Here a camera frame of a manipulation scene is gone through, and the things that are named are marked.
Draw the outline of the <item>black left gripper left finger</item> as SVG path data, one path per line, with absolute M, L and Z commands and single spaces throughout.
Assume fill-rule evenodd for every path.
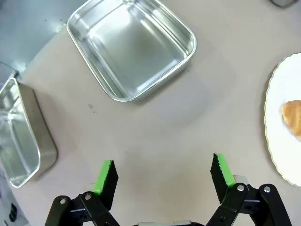
M 118 178 L 114 161 L 106 160 L 93 191 L 79 194 L 74 199 L 65 195 L 56 197 L 45 225 L 82 226 L 91 222 L 95 226 L 118 226 L 110 213 Z

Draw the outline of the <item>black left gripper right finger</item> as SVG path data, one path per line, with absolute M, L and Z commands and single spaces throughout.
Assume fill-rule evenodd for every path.
M 248 183 L 237 182 L 221 153 L 214 153 L 210 173 L 220 206 L 208 226 L 231 226 L 239 214 L 248 214 L 256 226 L 292 224 L 273 184 L 263 184 L 255 189 Z

